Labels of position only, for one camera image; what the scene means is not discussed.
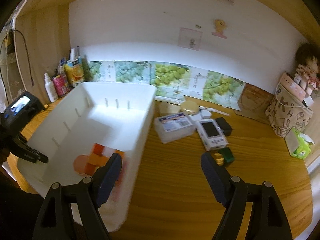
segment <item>doll hair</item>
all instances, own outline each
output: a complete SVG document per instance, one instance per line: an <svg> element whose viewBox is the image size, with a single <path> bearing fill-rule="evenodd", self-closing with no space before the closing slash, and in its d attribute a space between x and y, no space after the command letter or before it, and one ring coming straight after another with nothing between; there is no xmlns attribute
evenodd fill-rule
<svg viewBox="0 0 320 240"><path fill-rule="evenodd" d="M296 52L296 62L298 65L307 65L307 60L316 57L320 63L320 50L318 46L310 43L302 44Z"/></svg>

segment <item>camera screen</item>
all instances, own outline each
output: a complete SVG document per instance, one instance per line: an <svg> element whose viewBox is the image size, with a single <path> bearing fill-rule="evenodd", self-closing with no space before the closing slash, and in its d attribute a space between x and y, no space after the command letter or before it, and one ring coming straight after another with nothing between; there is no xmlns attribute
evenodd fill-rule
<svg viewBox="0 0 320 240"><path fill-rule="evenodd" d="M208 137L220 135L212 122L201 122L201 125Z"/></svg>
<svg viewBox="0 0 320 240"><path fill-rule="evenodd" d="M13 112L13 115L16 115L20 112L22 108L24 108L28 103L30 102L30 99L27 96L21 97L16 103L14 103L10 109Z"/></svg>

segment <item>pink can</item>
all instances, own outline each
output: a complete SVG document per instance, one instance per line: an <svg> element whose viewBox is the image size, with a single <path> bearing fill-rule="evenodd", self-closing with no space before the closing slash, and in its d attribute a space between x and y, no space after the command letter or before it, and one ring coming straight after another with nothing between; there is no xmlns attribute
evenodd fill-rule
<svg viewBox="0 0 320 240"><path fill-rule="evenodd" d="M66 94L70 92L68 79L65 73L53 77L52 82L60 98L64 97Z"/></svg>

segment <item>grape poster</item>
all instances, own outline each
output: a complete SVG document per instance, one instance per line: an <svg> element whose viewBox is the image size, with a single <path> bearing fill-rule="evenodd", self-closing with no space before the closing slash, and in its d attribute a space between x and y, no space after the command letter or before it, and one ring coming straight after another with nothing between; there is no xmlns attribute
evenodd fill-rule
<svg viewBox="0 0 320 240"><path fill-rule="evenodd" d="M190 96L236 110L246 84L218 72L168 62L92 61L83 67L86 81L151 84L159 99L181 103Z"/></svg>

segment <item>metal screw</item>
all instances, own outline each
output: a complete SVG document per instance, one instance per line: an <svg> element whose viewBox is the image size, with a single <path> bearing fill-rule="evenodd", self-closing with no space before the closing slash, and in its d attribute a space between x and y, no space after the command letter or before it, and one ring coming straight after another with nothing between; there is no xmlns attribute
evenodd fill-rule
<svg viewBox="0 0 320 240"><path fill-rule="evenodd" d="M83 181L84 184L88 184L88 183L91 182L91 180L92 179L90 177L85 177L82 181Z"/></svg>
<svg viewBox="0 0 320 240"><path fill-rule="evenodd" d="M57 189L58 187L60 187L60 184L58 182L53 183L51 186L53 189Z"/></svg>
<svg viewBox="0 0 320 240"><path fill-rule="evenodd" d="M232 177L231 177L231 180L232 180L233 182L239 182L239 181L240 181L240 178L239 178L238 176L232 176Z"/></svg>
<svg viewBox="0 0 320 240"><path fill-rule="evenodd" d="M270 181L265 181L265 182L264 182L264 185L265 185L266 187L272 187L272 183L271 183Z"/></svg>

